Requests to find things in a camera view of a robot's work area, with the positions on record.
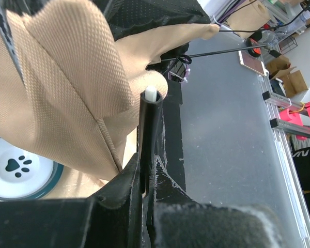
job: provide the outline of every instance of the black mesh fabric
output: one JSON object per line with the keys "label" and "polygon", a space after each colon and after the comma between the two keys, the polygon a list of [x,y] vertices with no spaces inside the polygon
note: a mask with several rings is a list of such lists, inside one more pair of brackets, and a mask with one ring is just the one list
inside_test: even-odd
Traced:
{"label": "black mesh fabric", "polygon": [[[36,14],[50,0],[1,0],[18,14]],[[152,28],[184,23],[210,23],[197,0],[93,0],[106,17],[114,39]]]}

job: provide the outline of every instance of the teal bowl rim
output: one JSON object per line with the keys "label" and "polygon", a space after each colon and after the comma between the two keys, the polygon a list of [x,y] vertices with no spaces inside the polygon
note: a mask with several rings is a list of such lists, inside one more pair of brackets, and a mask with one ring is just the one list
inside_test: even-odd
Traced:
{"label": "teal bowl rim", "polygon": [[53,165],[53,171],[52,174],[48,180],[48,182],[37,192],[26,196],[26,197],[21,197],[21,198],[13,198],[13,199],[8,199],[8,198],[1,198],[0,201],[9,201],[9,200],[27,200],[27,199],[40,199],[47,195],[48,193],[51,192],[51,190],[57,185],[58,181],[61,178],[61,175],[63,173],[64,166],[54,162]]}

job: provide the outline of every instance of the plastic bottle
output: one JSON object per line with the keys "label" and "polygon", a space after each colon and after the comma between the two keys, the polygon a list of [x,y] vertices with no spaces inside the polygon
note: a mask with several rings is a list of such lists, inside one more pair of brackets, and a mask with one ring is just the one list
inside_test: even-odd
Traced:
{"label": "plastic bottle", "polygon": [[303,12],[295,21],[293,21],[291,24],[278,28],[275,33],[278,35],[279,40],[283,40],[293,34],[295,31],[302,28],[306,21],[310,18],[310,11]]}
{"label": "plastic bottle", "polygon": [[310,11],[303,12],[295,21],[291,24],[280,27],[276,31],[263,30],[262,38],[259,40],[261,43],[268,45],[278,44],[280,41],[286,39],[288,36],[293,34],[295,31],[301,29],[306,24],[306,20],[310,18]]}

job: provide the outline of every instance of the yellow wire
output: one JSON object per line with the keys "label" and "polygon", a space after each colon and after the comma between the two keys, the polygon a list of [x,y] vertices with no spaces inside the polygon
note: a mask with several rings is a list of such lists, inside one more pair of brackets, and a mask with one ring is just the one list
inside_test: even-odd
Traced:
{"label": "yellow wire", "polygon": [[290,113],[298,113],[298,112],[301,112],[302,110],[304,110],[304,107],[305,107],[305,103],[302,103],[302,107],[299,109],[299,110],[296,110],[296,111],[291,111]]}

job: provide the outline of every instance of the smartphone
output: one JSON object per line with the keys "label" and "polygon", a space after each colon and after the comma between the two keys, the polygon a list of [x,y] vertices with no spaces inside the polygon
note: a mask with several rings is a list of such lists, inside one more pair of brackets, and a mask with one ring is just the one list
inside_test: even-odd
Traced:
{"label": "smartphone", "polygon": [[257,58],[254,58],[252,55],[244,52],[244,51],[238,51],[240,64],[247,67],[248,69],[255,71],[256,73],[266,76],[266,69],[264,66],[263,61],[258,60]]}

